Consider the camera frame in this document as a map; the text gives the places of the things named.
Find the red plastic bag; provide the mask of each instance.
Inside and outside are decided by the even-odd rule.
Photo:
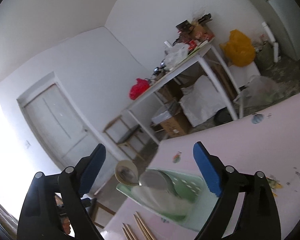
[[[130,89],[129,97],[132,100],[136,100],[143,92],[150,87],[149,83],[145,79],[137,78],[137,84],[133,85]]]

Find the wooden stick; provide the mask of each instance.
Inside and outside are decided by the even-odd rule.
[[[124,224],[124,223],[122,223],[122,224],[123,224],[125,230],[127,231],[128,235],[129,235],[129,236],[132,236],[132,237],[131,237],[132,240],[138,240],[137,236],[136,236],[136,235],[134,234],[134,232],[132,231],[131,226],[128,225],[128,224]]]
[[[150,235],[150,239],[151,240],[157,240],[154,235],[152,234],[151,230],[148,228],[147,224],[144,222],[144,220],[141,218],[141,216],[139,215],[138,212],[136,212],[138,219],[140,220],[141,224],[143,225],[143,227],[146,229],[147,233]]]
[[[136,215],[133,215],[133,216],[134,216],[134,219],[136,220],[137,225],[138,225],[138,227],[139,227],[139,229],[140,229],[140,231],[141,231],[143,237],[145,238],[145,240],[151,240],[151,239],[148,238],[148,236],[146,235],[146,233],[143,231],[143,228],[142,228],[142,226],[141,226],[141,222],[140,222],[140,220],[138,219],[138,217],[137,217]]]
[[[126,237],[127,240],[131,240],[130,237],[128,236],[128,233],[126,232],[126,230],[124,228],[122,228],[124,236]]]

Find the chair seat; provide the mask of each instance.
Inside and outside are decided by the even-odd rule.
[[[117,144],[123,144],[126,141],[128,141],[138,130],[140,129],[140,125],[136,125],[134,127],[132,127],[129,131],[127,131],[121,138],[120,140],[117,142]]]

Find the white table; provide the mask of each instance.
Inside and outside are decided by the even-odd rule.
[[[282,239],[300,219],[300,93],[260,112],[263,121],[252,123],[252,116],[197,133],[164,140],[150,168],[182,171],[200,175],[193,158],[193,145],[201,141],[210,154],[218,156],[224,165],[237,171],[254,174],[263,171],[275,177],[283,188],[275,191]],[[180,154],[180,162],[173,157]],[[135,211],[141,213],[157,240],[194,239],[197,232],[182,228],[172,222],[165,224],[161,218],[127,199],[117,214],[105,227],[106,231],[122,234],[122,223],[128,223],[143,239],[133,219]],[[238,215],[240,209],[234,210]]]
[[[159,145],[160,141],[156,138],[156,136],[153,134],[153,132],[146,127],[144,124],[141,123],[141,121],[137,118],[137,116],[133,113],[132,109],[134,106],[139,104],[141,101],[145,100],[150,95],[155,94],[157,90],[159,90],[161,87],[163,87],[166,83],[168,83],[170,80],[178,76],[180,73],[185,71],[187,68],[192,66],[194,63],[198,62],[200,66],[203,68],[205,73],[210,78],[211,82],[216,87],[217,91],[220,93],[222,99],[224,100],[226,107],[232,117],[233,120],[237,120],[238,116],[237,113],[233,107],[233,104],[231,100],[229,99],[226,91],[224,90],[222,84],[212,71],[211,67],[207,63],[207,61],[203,58],[203,56],[211,49],[211,51],[214,53],[214,55],[217,57],[219,63],[221,64],[223,69],[226,71],[227,75],[229,76],[236,92],[239,94],[240,90],[228,68],[226,63],[224,62],[221,55],[218,53],[216,48],[211,44],[211,41],[206,43],[205,45],[201,46],[196,52],[192,53],[190,56],[188,56],[184,61],[182,61],[180,64],[178,64],[176,67],[174,67],[170,72],[168,72],[166,75],[164,75],[160,80],[158,80],[154,85],[149,87],[142,95],[140,95],[135,101],[133,101],[128,107],[127,111],[131,114],[131,116],[136,120],[136,122],[141,126],[141,128],[155,141],[156,144]],[[240,113],[239,117],[243,117],[243,107],[240,106]]]

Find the door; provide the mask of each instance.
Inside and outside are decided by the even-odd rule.
[[[75,166],[99,143],[56,84],[30,101],[24,111],[38,140],[62,169]],[[91,192],[110,179],[115,164],[116,159],[107,153]]]

